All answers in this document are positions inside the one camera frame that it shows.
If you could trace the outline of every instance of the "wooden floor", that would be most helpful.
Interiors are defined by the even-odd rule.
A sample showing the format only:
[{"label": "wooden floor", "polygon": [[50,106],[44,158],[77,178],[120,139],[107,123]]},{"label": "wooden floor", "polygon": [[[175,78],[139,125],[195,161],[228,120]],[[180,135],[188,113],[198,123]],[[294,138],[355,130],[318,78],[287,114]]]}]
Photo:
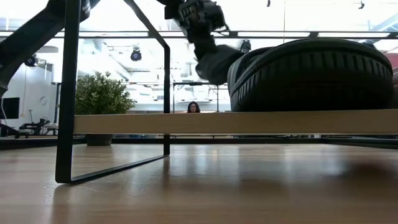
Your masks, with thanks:
[{"label": "wooden floor", "polygon": [[[161,146],[76,146],[75,175]],[[398,151],[295,144],[174,146],[169,158],[81,185],[55,149],[0,151],[0,223],[398,223]]]}]

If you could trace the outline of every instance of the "monitor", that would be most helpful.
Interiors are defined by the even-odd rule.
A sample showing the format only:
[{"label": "monitor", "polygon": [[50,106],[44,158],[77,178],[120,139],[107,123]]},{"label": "monitor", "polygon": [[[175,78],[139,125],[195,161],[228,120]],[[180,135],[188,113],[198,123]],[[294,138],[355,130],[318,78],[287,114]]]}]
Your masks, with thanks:
[{"label": "monitor", "polygon": [[19,118],[19,97],[0,99],[0,119],[18,119]]}]

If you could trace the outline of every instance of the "dark hair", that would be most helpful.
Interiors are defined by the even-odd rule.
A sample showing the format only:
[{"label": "dark hair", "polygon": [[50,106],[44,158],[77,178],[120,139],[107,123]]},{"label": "dark hair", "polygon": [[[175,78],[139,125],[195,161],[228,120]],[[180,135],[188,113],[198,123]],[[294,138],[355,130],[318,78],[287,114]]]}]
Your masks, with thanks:
[{"label": "dark hair", "polygon": [[[197,107],[197,110],[195,112],[191,112],[191,105],[194,104]],[[197,102],[192,101],[191,103],[188,104],[188,110],[187,113],[200,113],[200,108]]]}]

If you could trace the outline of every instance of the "woman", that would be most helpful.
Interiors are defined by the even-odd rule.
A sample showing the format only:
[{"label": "woman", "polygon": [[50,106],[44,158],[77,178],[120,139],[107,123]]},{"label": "woman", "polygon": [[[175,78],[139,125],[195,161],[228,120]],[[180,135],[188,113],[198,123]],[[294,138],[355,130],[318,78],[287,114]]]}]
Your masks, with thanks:
[{"label": "woman", "polygon": [[189,103],[187,113],[200,113],[200,108],[198,103],[196,103],[195,101]]}]

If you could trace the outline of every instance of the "plant pot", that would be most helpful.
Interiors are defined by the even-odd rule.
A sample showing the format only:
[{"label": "plant pot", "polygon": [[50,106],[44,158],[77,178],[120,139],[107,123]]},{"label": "plant pot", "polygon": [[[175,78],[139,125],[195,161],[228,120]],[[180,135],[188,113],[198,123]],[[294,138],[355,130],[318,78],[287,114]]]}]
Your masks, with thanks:
[{"label": "plant pot", "polygon": [[110,146],[113,134],[86,134],[87,146]]}]

